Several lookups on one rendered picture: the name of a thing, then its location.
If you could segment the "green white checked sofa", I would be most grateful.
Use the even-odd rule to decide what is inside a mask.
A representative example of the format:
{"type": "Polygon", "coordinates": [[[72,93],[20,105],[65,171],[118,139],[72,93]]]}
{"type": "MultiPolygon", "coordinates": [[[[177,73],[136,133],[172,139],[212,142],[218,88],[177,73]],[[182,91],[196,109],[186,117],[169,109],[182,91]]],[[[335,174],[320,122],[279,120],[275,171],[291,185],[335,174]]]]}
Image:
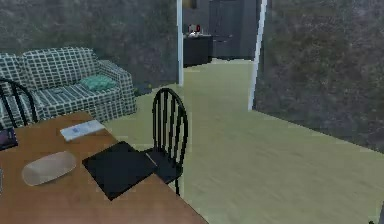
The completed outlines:
{"type": "Polygon", "coordinates": [[[37,106],[39,121],[85,111],[104,122],[137,110],[132,76],[85,47],[37,49],[21,55],[0,53],[0,78],[26,87],[37,106]],[[85,77],[105,75],[117,85],[90,91],[79,83],[85,77]]]}

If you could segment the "white book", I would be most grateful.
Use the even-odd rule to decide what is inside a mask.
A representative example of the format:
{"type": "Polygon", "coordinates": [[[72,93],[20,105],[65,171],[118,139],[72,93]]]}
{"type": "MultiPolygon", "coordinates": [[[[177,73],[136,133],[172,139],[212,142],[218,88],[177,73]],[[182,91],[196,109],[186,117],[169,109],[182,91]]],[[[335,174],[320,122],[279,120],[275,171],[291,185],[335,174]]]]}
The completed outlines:
{"type": "Polygon", "coordinates": [[[104,129],[105,126],[97,120],[83,122],[60,130],[60,133],[66,141],[71,141],[79,137],[95,133],[104,129]]]}

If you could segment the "dark grey tall cupboard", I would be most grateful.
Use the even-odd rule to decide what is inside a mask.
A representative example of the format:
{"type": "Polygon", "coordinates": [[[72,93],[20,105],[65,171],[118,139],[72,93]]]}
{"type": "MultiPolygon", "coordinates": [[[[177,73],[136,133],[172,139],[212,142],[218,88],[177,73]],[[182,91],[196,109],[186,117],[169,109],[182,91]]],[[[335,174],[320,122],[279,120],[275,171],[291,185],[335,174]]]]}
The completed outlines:
{"type": "Polygon", "coordinates": [[[258,3],[258,0],[209,1],[209,33],[213,37],[214,58],[254,58],[258,3]]]}

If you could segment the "black spindle-back chair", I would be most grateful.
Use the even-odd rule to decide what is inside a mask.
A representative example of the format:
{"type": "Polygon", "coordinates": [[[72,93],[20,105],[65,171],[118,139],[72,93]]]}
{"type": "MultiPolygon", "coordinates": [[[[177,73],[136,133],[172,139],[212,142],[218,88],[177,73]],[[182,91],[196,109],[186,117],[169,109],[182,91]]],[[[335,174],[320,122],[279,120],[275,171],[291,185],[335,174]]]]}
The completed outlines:
{"type": "Polygon", "coordinates": [[[188,116],[180,96],[171,88],[161,88],[152,104],[153,147],[145,153],[153,160],[156,175],[165,184],[174,183],[180,194],[179,178],[188,142],[188,116]]]}
{"type": "Polygon", "coordinates": [[[16,81],[0,78],[0,130],[28,126],[38,120],[30,91],[16,81]]]}

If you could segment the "dark purple book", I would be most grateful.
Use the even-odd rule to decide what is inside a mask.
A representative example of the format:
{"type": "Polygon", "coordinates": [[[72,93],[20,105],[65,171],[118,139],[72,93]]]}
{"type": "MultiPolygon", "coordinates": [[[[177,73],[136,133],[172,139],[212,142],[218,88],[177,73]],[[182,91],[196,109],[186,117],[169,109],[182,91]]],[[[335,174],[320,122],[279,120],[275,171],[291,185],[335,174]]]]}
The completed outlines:
{"type": "Polygon", "coordinates": [[[0,151],[15,147],[17,145],[18,141],[13,128],[7,128],[0,131],[0,151]]]}

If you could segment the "brown wooden table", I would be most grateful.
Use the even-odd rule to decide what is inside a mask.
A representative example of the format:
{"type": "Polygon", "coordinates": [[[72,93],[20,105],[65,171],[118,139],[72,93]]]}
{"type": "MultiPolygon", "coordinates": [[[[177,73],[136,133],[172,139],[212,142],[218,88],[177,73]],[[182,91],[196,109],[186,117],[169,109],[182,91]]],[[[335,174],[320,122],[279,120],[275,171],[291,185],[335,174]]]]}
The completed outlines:
{"type": "Polygon", "coordinates": [[[15,130],[18,145],[0,152],[0,224],[208,224],[155,174],[108,200],[82,160],[117,140],[105,129],[71,142],[60,133],[90,119],[76,112],[15,130]],[[26,164],[61,151],[76,157],[72,172],[35,187],[23,181],[26,164]]]}

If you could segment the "pale oval dish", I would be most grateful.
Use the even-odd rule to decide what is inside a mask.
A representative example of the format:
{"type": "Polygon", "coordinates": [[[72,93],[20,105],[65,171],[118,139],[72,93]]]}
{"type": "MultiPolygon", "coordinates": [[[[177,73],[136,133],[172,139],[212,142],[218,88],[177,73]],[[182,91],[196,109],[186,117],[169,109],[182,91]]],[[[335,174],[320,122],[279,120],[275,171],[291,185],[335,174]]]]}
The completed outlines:
{"type": "Polygon", "coordinates": [[[68,174],[76,164],[76,157],[69,151],[57,152],[25,165],[21,175],[27,185],[37,186],[68,174]]]}

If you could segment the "black low cabinet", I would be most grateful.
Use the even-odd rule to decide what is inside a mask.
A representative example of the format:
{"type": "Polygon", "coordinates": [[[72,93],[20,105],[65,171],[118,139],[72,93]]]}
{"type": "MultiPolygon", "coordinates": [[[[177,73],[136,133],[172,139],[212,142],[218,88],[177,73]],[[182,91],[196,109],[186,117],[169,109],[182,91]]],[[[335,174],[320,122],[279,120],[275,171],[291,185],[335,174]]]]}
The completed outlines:
{"type": "Polygon", "coordinates": [[[213,37],[203,35],[183,39],[183,67],[207,64],[212,61],[213,37]]]}

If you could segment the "teal cushion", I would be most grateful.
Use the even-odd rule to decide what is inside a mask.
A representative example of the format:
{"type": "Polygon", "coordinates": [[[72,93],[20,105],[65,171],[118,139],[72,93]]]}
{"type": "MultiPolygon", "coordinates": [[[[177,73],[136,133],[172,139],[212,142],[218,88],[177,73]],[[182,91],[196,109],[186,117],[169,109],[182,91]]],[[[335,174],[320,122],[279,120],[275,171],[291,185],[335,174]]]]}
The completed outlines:
{"type": "Polygon", "coordinates": [[[117,83],[110,77],[105,75],[92,75],[85,77],[79,81],[81,85],[90,91],[102,91],[114,88],[117,83]]]}

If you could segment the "black closed laptop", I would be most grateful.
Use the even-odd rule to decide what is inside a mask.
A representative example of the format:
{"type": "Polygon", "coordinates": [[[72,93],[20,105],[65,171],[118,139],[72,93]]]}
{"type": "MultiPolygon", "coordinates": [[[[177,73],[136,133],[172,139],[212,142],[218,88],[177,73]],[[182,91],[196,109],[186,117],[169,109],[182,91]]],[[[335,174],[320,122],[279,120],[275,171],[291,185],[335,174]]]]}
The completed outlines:
{"type": "Polygon", "coordinates": [[[156,165],[125,141],[82,160],[92,178],[112,201],[149,177],[156,165]]]}

